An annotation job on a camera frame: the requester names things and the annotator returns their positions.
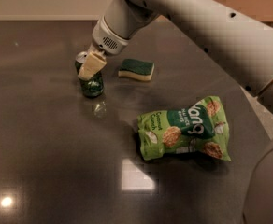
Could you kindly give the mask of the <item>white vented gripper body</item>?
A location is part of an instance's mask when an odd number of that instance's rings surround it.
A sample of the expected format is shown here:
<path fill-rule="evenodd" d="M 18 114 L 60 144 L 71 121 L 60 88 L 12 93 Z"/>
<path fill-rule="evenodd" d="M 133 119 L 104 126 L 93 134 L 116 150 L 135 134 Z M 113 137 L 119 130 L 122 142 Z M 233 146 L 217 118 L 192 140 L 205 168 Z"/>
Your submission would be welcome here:
<path fill-rule="evenodd" d="M 93 28 L 93 43 L 107 55 L 118 55 L 128 45 L 128 40 L 116 35 L 101 18 Z"/>

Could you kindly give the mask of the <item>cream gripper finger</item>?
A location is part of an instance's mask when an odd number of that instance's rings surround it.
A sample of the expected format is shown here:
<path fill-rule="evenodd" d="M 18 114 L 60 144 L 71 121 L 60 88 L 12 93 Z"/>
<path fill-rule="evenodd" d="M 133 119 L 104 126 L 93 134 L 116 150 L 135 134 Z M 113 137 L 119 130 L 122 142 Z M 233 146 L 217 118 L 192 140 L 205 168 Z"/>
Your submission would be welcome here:
<path fill-rule="evenodd" d="M 88 50 L 85 62 L 79 69 L 78 77 L 82 80 L 90 80 L 100 72 L 107 64 L 106 55 L 103 51 L 91 47 Z"/>

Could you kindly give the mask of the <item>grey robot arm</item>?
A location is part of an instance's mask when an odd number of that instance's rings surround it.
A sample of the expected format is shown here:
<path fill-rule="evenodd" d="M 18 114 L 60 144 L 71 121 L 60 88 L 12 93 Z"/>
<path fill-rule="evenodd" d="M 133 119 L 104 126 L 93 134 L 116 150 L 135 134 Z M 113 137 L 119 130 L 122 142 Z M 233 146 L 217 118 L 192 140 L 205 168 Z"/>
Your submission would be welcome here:
<path fill-rule="evenodd" d="M 93 30 L 79 78 L 88 80 L 133 35 L 164 16 L 273 114 L 273 28 L 213 0 L 112 0 Z M 273 140 L 257 162 L 241 224 L 273 224 Z"/>

